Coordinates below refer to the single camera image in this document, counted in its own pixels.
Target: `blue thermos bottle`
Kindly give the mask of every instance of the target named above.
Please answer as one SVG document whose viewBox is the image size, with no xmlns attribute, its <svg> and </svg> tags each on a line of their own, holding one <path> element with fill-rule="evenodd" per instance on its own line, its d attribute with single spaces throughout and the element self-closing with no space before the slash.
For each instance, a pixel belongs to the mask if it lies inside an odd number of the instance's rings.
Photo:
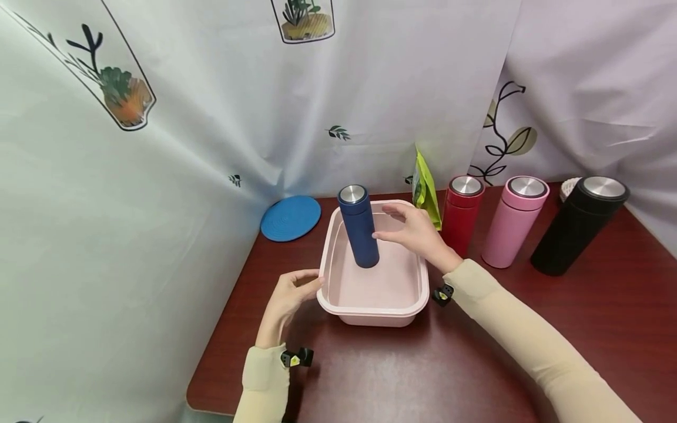
<svg viewBox="0 0 677 423">
<path fill-rule="evenodd" d="M 369 193 L 362 185 L 348 185 L 338 192 L 343 224 L 358 266 L 365 269 L 378 263 L 378 246 L 372 238 L 374 216 Z"/>
</svg>

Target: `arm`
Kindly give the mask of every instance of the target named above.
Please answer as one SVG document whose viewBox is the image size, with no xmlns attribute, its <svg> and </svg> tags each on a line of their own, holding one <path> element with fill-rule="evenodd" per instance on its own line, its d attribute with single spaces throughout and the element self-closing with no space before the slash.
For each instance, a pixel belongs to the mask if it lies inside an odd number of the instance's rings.
<svg viewBox="0 0 677 423">
<path fill-rule="evenodd" d="M 289 369 L 281 360 L 286 345 L 282 329 L 303 301 L 315 298 L 323 279 L 318 270 L 301 270 L 280 276 L 263 314 L 256 344 L 249 349 L 242 373 L 242 396 L 234 423 L 280 423 L 287 406 Z"/>
<path fill-rule="evenodd" d="M 477 263 L 447 247 L 423 210 L 402 204 L 383 210 L 405 227 L 374 237 L 402 244 L 438 268 L 454 288 L 452 299 L 541 386 L 561 423 L 640 421 L 555 328 Z"/>
</svg>

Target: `white curtain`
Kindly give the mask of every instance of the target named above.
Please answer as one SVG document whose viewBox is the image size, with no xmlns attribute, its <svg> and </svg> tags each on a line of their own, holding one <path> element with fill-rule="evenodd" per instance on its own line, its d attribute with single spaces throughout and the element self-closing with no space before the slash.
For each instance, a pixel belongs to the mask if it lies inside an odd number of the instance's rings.
<svg viewBox="0 0 677 423">
<path fill-rule="evenodd" d="M 519 3 L 0 0 L 0 421 L 172 421 L 270 204 L 466 172 Z"/>
<path fill-rule="evenodd" d="M 502 154 L 487 121 L 470 172 L 495 174 L 494 185 L 524 173 L 616 177 L 631 189 L 630 210 L 677 256 L 675 39 L 674 0 L 524 0 L 494 94 L 511 81 L 525 87 L 496 119 L 522 148 Z M 537 136 L 527 141 L 524 128 Z"/>
</svg>

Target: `pink plastic basin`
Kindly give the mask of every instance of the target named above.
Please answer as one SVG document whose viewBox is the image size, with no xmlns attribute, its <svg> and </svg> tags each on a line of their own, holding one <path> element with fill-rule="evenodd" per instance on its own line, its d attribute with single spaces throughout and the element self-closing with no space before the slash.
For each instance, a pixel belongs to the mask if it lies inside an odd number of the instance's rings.
<svg viewBox="0 0 677 423">
<path fill-rule="evenodd" d="M 389 202 L 372 201 L 377 231 L 397 231 L 403 223 L 386 215 Z M 378 241 L 380 260 L 371 269 L 355 264 L 341 211 L 332 213 L 324 242 L 320 275 L 326 281 L 318 292 L 322 308 L 349 325 L 407 326 L 428 303 L 430 288 L 425 260 L 399 244 Z"/>
</svg>

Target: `hand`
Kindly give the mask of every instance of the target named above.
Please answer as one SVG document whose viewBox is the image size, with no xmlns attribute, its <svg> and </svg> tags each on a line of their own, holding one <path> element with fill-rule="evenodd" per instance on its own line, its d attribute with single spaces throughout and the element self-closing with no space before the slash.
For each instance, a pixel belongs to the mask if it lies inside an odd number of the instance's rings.
<svg viewBox="0 0 677 423">
<path fill-rule="evenodd" d="M 280 276 L 261 319 L 257 347 L 267 349 L 280 345 L 284 326 L 291 322 L 301 304 L 315 298 L 322 287 L 324 278 L 318 277 L 319 274 L 320 271 L 314 269 L 293 271 Z"/>
<path fill-rule="evenodd" d="M 374 232 L 373 236 L 377 240 L 401 244 L 444 274 L 453 271 L 463 262 L 439 236 L 427 211 L 402 203 L 384 204 L 383 211 L 403 222 L 404 228 L 394 232 Z"/>
</svg>

